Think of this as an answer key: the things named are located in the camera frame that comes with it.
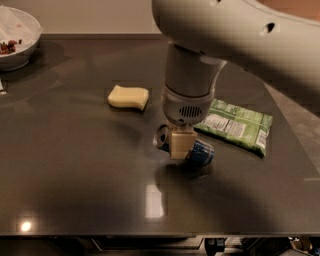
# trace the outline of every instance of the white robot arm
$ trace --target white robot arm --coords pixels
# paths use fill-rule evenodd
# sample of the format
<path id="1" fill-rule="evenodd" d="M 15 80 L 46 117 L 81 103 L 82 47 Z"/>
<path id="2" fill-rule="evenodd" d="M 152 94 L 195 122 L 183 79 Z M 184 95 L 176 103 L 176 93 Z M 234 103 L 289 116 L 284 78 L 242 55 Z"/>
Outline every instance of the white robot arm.
<path id="1" fill-rule="evenodd" d="M 289 96 L 313 112 L 320 110 L 318 22 L 256 0 L 153 0 L 152 9 L 171 41 L 162 102 L 175 126 L 204 119 L 226 61 L 287 88 Z"/>

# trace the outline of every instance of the label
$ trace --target label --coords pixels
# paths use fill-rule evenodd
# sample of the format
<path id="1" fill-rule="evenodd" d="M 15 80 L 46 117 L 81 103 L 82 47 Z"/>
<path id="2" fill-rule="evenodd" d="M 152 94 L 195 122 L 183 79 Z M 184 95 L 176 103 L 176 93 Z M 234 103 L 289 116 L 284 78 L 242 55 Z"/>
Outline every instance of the label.
<path id="1" fill-rule="evenodd" d="M 262 148 L 266 148 L 267 144 L 267 133 L 265 133 L 263 130 L 259 131 L 256 144 Z"/>

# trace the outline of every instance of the yellow sponge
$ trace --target yellow sponge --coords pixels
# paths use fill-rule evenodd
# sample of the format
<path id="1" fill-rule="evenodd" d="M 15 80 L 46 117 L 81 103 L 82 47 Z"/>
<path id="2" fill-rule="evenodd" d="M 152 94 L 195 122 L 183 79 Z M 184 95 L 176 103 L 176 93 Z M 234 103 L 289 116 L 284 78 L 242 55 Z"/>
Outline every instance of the yellow sponge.
<path id="1" fill-rule="evenodd" d="M 140 87 L 121 87 L 115 85 L 108 96 L 108 103 L 117 108 L 145 108 L 149 91 Z"/>

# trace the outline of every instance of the green package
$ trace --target green package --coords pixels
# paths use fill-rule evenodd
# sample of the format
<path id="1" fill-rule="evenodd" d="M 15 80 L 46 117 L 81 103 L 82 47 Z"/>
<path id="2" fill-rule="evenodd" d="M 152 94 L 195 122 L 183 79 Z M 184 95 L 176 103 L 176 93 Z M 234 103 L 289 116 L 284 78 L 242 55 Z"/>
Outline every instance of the green package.
<path id="1" fill-rule="evenodd" d="M 195 130 L 266 156 L 272 116 L 215 99 L 207 117 Z"/>

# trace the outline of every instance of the dark tabletop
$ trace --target dark tabletop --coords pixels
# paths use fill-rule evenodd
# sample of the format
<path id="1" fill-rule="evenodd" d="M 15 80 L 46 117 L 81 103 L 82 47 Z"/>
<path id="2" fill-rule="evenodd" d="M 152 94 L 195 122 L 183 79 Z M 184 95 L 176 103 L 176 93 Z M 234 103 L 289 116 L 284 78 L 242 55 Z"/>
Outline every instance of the dark tabletop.
<path id="1" fill-rule="evenodd" d="M 319 182 L 307 182 L 319 173 L 243 69 L 227 64 L 216 97 L 273 115 L 265 158 L 200 135 L 216 157 L 195 169 L 152 145 L 166 122 L 166 46 L 162 37 L 41 40 L 27 66 L 0 73 L 0 235 L 320 233 Z M 116 84 L 147 88 L 146 109 L 110 107 Z"/>

